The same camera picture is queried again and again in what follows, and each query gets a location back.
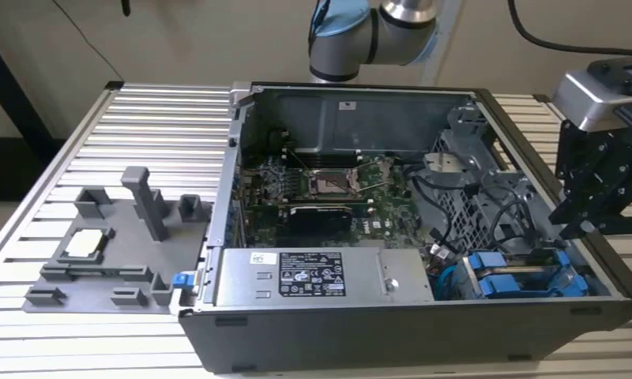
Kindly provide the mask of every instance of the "small circuit board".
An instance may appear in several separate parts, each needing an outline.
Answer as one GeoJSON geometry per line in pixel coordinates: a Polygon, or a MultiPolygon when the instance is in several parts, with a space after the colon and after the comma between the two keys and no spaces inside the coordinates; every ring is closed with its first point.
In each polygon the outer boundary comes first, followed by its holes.
{"type": "Polygon", "coordinates": [[[243,172],[247,247],[421,248],[428,228],[393,157],[361,155],[350,168],[286,168],[277,159],[243,172]]]}

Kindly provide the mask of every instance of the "gray sheet metal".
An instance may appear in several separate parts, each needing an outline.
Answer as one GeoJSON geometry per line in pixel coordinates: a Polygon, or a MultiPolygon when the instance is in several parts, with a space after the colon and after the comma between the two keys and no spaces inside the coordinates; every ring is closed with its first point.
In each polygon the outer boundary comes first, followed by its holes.
{"type": "MultiPolygon", "coordinates": [[[[194,107],[203,107],[206,104],[205,107],[207,105],[222,107],[226,104],[225,88],[127,84],[117,94],[119,95],[122,99],[118,101],[151,104],[154,107],[165,107],[169,104],[194,107]]],[[[552,166],[558,119],[549,106],[538,103],[528,95],[500,95],[496,98],[541,153],[545,162],[552,166]]],[[[95,105],[95,108],[101,107],[102,102],[95,105]]],[[[157,109],[143,111],[146,114],[125,112],[115,115],[166,117],[166,111],[157,109]]],[[[190,116],[190,114],[177,113],[173,117],[190,116]]],[[[158,134],[163,137],[189,135],[187,133],[206,133],[209,136],[225,134],[223,122],[197,124],[195,121],[187,123],[189,121],[182,119],[170,119],[170,121],[153,119],[151,121],[157,124],[147,120],[133,120],[133,122],[123,120],[121,125],[101,122],[93,129],[93,135],[138,132],[143,134],[146,130],[149,130],[147,134],[158,134]]],[[[177,320],[169,315],[29,314],[19,310],[29,283],[37,279],[42,262],[53,255],[57,241],[77,214],[71,206],[74,187],[79,187],[85,182],[95,183],[98,180],[107,182],[115,180],[115,186],[119,187],[118,177],[122,168],[135,161],[143,161],[149,163],[147,167],[153,171],[150,185],[162,189],[163,196],[174,197],[178,193],[187,192],[182,191],[182,188],[195,189],[201,193],[214,192],[214,185],[201,184],[201,182],[203,178],[214,178],[221,161],[197,153],[182,153],[198,150],[181,145],[177,146],[179,150],[170,147],[131,146],[142,152],[141,156],[133,156],[130,153],[99,156],[93,153],[94,156],[81,157],[77,152],[85,146],[82,141],[91,128],[93,125],[82,123],[77,129],[71,143],[62,152],[59,167],[54,165],[45,174],[38,183],[41,189],[35,189],[31,196],[26,198],[0,234],[0,373],[9,373],[0,377],[34,379],[67,379],[69,377],[123,379],[157,375],[209,377],[210,374],[198,366],[197,356],[177,320]],[[158,150],[178,152],[183,158],[167,159],[171,153],[158,152],[158,150]],[[51,185],[47,185],[43,179],[53,180],[51,185]],[[79,182],[75,184],[65,182],[66,180],[79,182]]],[[[127,196],[121,190],[111,189],[107,193],[114,198],[127,196]]],[[[632,212],[632,205],[625,212],[632,212]]],[[[632,236],[612,236],[609,242],[632,268],[632,236]]],[[[632,321],[610,332],[592,332],[581,335],[542,362],[334,370],[283,373],[282,377],[473,376],[552,379],[632,378],[632,321]]]]}

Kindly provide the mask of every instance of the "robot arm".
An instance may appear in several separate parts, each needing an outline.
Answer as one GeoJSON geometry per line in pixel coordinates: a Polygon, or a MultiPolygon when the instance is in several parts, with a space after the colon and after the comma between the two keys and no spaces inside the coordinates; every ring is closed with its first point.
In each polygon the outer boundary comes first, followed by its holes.
{"type": "Polygon", "coordinates": [[[307,44],[314,81],[350,81],[362,64],[420,61],[433,48],[434,16],[433,0],[384,0],[377,9],[366,0],[319,2],[307,44]]]}

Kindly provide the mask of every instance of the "cable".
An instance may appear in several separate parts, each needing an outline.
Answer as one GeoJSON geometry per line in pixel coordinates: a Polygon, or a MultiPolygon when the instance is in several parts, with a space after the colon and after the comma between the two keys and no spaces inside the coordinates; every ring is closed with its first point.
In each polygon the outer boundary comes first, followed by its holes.
{"type": "Polygon", "coordinates": [[[315,6],[313,7],[311,20],[307,25],[307,55],[311,54],[311,45],[315,40],[315,29],[323,23],[325,15],[327,14],[330,0],[323,1],[323,6],[318,10],[319,0],[315,0],[315,6]]]}
{"type": "Polygon", "coordinates": [[[442,190],[442,191],[460,191],[465,190],[464,186],[441,186],[440,184],[433,184],[428,180],[425,180],[420,176],[414,176],[416,179],[421,182],[422,185],[425,185],[428,188],[432,188],[433,190],[442,190]]]}
{"type": "Polygon", "coordinates": [[[418,192],[418,195],[424,199],[424,201],[429,203],[440,211],[440,213],[442,213],[446,219],[446,229],[444,230],[442,238],[440,239],[440,241],[436,242],[438,245],[442,245],[446,241],[449,233],[452,232],[452,223],[453,223],[452,216],[449,215],[449,212],[446,212],[446,209],[444,209],[442,206],[424,193],[424,190],[421,189],[421,186],[418,185],[418,180],[416,176],[412,177],[412,184],[413,184],[414,189],[418,192]]]}
{"type": "Polygon", "coordinates": [[[105,63],[107,64],[109,68],[114,71],[114,73],[117,74],[117,77],[121,81],[123,81],[123,77],[121,76],[121,74],[118,73],[117,69],[114,69],[114,66],[113,64],[107,61],[107,59],[105,58],[105,56],[101,54],[101,52],[97,50],[97,48],[93,46],[93,44],[90,43],[90,41],[87,40],[86,36],[83,35],[83,32],[82,30],[79,29],[79,27],[77,26],[77,23],[74,22],[73,18],[70,17],[70,15],[67,14],[67,12],[65,11],[65,9],[61,7],[61,5],[58,4],[58,1],[57,0],[51,0],[53,2],[53,5],[55,5],[55,7],[61,10],[62,14],[65,15],[65,17],[67,18],[67,20],[70,21],[70,24],[73,24],[73,27],[77,29],[78,33],[79,33],[79,36],[82,36],[83,38],[83,42],[86,42],[86,45],[93,49],[93,51],[95,51],[95,54],[98,57],[101,57],[101,59],[105,61],[105,63]]]}
{"type": "Polygon", "coordinates": [[[570,46],[561,43],[553,43],[537,39],[533,37],[529,32],[524,29],[522,23],[518,20],[517,7],[514,5],[514,0],[508,0],[508,11],[509,18],[513,21],[514,29],[517,33],[526,39],[533,45],[541,46],[550,50],[566,51],[569,53],[581,53],[581,54],[606,54],[606,55],[632,55],[630,49],[618,49],[614,47],[582,47],[582,46],[570,46]]]}
{"type": "MultiPolygon", "coordinates": [[[[492,226],[489,228],[489,232],[486,233],[486,236],[488,236],[488,240],[489,241],[493,241],[493,243],[497,242],[496,240],[496,237],[494,237],[494,229],[496,227],[498,226],[498,222],[501,220],[501,216],[504,215],[505,211],[512,208],[513,206],[518,206],[521,207],[521,209],[524,209],[524,206],[525,206],[525,203],[521,201],[521,200],[513,200],[510,201],[509,203],[506,203],[501,208],[500,210],[496,212],[496,215],[492,219],[492,226]]],[[[501,251],[504,251],[504,253],[509,253],[508,250],[505,248],[501,249],[501,251]]]]}

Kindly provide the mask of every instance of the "warning label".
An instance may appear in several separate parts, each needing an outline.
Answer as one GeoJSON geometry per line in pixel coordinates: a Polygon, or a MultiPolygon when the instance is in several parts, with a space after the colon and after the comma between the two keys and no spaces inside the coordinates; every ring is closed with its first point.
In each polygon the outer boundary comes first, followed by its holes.
{"type": "Polygon", "coordinates": [[[281,253],[281,296],[345,296],[341,253],[281,253]]]}

